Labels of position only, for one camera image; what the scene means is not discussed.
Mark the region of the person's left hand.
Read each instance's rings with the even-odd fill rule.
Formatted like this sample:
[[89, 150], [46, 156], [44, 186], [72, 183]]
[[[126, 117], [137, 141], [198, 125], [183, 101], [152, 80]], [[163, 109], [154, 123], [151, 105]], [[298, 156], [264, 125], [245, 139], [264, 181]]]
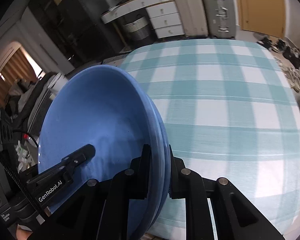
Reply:
[[32, 234], [32, 232], [30, 232], [30, 231], [26, 231], [26, 230], [22, 230], [22, 229], [16, 230], [17, 240], [27, 240], [31, 234]]

